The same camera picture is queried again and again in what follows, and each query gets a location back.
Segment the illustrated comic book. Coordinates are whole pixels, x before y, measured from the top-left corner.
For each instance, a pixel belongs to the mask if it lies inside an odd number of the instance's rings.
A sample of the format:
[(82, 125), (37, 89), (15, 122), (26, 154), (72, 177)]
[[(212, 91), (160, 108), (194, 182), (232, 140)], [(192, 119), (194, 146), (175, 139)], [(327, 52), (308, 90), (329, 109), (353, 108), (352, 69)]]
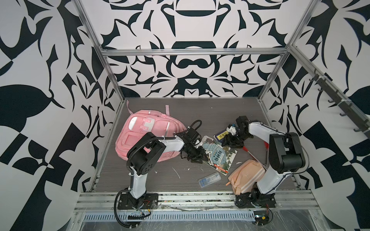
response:
[(236, 157), (237, 150), (228, 146), (222, 146), (217, 140), (204, 136), (199, 147), (205, 151), (202, 158), (203, 163), (211, 166), (223, 175), (227, 175)]

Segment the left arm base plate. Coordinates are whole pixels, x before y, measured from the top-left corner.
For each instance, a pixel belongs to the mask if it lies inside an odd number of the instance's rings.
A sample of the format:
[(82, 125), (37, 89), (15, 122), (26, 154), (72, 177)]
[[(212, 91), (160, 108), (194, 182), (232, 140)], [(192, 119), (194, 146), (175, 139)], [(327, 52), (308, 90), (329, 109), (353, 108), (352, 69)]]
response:
[(139, 199), (135, 199), (130, 193), (123, 193), (119, 196), (117, 209), (152, 209), (158, 205), (158, 200), (158, 193), (145, 193)]

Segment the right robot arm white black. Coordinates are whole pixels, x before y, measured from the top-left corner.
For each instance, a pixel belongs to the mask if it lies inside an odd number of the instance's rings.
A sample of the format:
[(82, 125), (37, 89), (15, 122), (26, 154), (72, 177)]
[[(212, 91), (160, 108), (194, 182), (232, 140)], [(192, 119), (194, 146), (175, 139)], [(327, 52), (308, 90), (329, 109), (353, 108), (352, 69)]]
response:
[(239, 116), (236, 124), (230, 124), (226, 131), (222, 146), (242, 148), (246, 139), (254, 137), (267, 144), (268, 168), (262, 179), (256, 182), (261, 194), (274, 193), (285, 178), (304, 173), (310, 167), (309, 156), (297, 133), (282, 132), (246, 116)]

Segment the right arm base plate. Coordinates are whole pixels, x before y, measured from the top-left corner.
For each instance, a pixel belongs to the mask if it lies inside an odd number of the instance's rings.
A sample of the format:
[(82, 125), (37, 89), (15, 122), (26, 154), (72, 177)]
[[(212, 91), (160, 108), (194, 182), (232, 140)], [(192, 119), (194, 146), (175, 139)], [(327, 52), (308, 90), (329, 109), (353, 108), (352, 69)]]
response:
[(267, 195), (252, 195), (252, 193), (243, 193), (236, 195), (235, 205), (238, 208), (275, 208), (275, 193)]

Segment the dark navy notebook yellow label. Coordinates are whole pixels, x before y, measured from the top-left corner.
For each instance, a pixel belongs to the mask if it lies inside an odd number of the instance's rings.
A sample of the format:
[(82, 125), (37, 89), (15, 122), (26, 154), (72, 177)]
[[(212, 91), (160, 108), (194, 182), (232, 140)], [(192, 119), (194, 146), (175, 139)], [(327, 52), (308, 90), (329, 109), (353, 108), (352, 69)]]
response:
[(227, 129), (224, 129), (224, 130), (222, 130), (221, 132), (219, 132), (219, 133), (215, 134), (215, 135), (214, 135), (214, 138), (215, 138), (218, 142), (222, 143), (222, 142), (223, 142), (223, 140), (224, 140), (224, 138), (225, 138), (225, 136), (227, 136), (228, 134), (229, 134), (228, 130), (227, 130)]

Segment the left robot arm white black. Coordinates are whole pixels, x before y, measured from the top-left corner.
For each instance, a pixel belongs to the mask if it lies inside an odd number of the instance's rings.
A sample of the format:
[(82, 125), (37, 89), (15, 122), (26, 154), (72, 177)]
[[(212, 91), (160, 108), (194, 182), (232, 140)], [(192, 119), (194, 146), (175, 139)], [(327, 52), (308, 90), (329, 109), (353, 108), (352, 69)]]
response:
[(202, 137), (197, 131), (201, 125), (202, 121), (196, 120), (188, 129), (171, 137), (156, 137), (151, 132), (145, 134), (128, 152), (126, 167), (131, 176), (128, 195), (136, 200), (145, 196), (147, 174), (164, 153), (184, 152), (187, 154), (185, 159), (192, 163), (205, 161), (206, 151), (200, 144)]

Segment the pink school backpack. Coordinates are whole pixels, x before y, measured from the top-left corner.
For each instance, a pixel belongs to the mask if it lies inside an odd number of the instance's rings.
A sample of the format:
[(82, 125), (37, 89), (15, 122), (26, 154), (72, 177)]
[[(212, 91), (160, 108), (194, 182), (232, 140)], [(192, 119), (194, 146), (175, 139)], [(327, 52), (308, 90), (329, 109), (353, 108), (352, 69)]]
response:
[(165, 106), (165, 113), (156, 110), (140, 110), (133, 113), (128, 109), (130, 116), (126, 120), (115, 143), (118, 157), (128, 160), (129, 150), (148, 132), (157, 137), (170, 137), (175, 133), (185, 131), (186, 126), (170, 115), (169, 106)]

